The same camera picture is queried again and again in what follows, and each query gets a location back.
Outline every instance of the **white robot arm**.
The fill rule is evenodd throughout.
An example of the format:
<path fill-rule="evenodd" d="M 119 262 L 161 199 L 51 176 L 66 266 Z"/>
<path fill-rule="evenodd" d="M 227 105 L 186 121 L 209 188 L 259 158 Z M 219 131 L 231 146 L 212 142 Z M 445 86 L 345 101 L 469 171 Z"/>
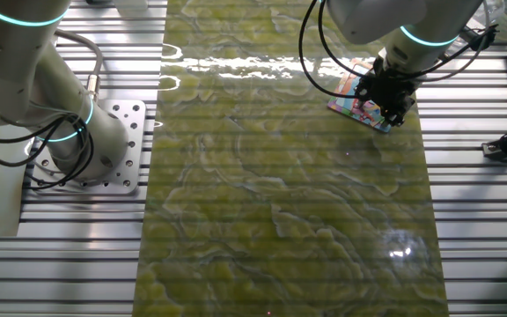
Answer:
<path fill-rule="evenodd" d="M 51 137 L 49 132 L 39 137 L 48 139 L 46 146 L 62 172 L 79 170 L 76 180 L 90 181 L 119 164 L 128 136 L 118 118 L 98 107 L 97 95 L 83 87 L 50 43 L 69 6 L 70 0 L 0 0 L 0 125 L 17 124 L 35 133 L 55 119 L 44 122 L 52 114 L 75 114 L 86 125 L 85 141 L 72 122 L 60 123 Z M 90 90 L 97 82 L 92 74 Z M 87 146 L 89 139 L 93 146 Z M 86 161 L 85 168 L 77 157 Z"/>
<path fill-rule="evenodd" d="M 373 70 L 362 76 L 356 97 L 360 103 L 375 101 L 386 123 L 401 125 L 404 115 L 415 104 L 411 95 L 428 80 L 423 75 L 439 62 L 482 1 L 320 0 L 320 3 L 327 6 L 333 21 L 350 42 L 364 44 L 389 35 L 385 52 L 376 59 Z M 488 26 L 489 22 L 485 34 L 489 34 Z M 480 52 L 489 39 L 488 36 L 478 39 L 482 39 L 480 45 L 475 43 Z"/>

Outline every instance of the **mounting plate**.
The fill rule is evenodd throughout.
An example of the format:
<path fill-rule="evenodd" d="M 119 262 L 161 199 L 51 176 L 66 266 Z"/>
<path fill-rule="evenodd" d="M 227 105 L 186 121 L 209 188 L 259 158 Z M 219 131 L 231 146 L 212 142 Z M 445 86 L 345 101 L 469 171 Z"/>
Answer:
<path fill-rule="evenodd" d="M 144 123 L 146 120 L 146 105 L 140 100 L 100 100 L 99 106 L 114 114 L 121 120 L 129 134 L 127 152 L 121 163 L 104 177 L 81 183 L 68 181 L 63 186 L 56 186 L 45 190 L 35 190 L 39 195 L 132 195 L 138 188 L 140 176 L 140 158 L 142 156 Z M 36 162 L 48 170 L 58 170 L 50 157 L 48 150 L 44 150 Z M 44 181 L 59 181 L 63 174 L 51 174 L 34 166 L 33 176 Z"/>

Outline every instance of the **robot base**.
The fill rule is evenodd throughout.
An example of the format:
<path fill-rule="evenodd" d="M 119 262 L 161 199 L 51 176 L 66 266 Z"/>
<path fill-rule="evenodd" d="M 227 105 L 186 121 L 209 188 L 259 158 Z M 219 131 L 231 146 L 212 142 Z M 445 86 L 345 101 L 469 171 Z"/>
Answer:
<path fill-rule="evenodd" d="M 68 181 L 64 186 L 36 191 L 39 195 L 132 195 L 138 189 L 140 158 L 142 156 L 146 106 L 140 100 L 100 100 L 99 106 L 121 120 L 129 134 L 127 152 L 121 163 L 105 176 L 87 182 Z M 49 171 L 57 171 L 48 150 L 44 150 L 36 162 Z M 44 181 L 59 181 L 63 174 L 49 173 L 35 166 L 33 176 Z M 31 181 L 31 186 L 38 184 Z"/>

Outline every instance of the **metal rail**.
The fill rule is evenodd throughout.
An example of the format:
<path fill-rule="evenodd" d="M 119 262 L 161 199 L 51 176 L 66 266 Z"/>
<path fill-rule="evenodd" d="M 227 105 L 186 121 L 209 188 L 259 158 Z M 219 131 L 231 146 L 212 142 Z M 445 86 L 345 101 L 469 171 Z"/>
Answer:
<path fill-rule="evenodd" d="M 1 317 L 131 314 L 167 5 L 150 3 L 145 16 L 121 18 L 112 5 L 75 0 L 61 24 L 102 48 L 102 99 L 146 104 L 141 191 L 75 202 L 27 194 L 18 237 L 0 239 Z M 63 40 L 58 50 L 85 80 L 93 54 Z M 506 56 L 507 46 L 495 46 L 465 73 L 417 93 L 453 317 L 507 317 L 507 165 L 480 151 L 507 132 Z"/>

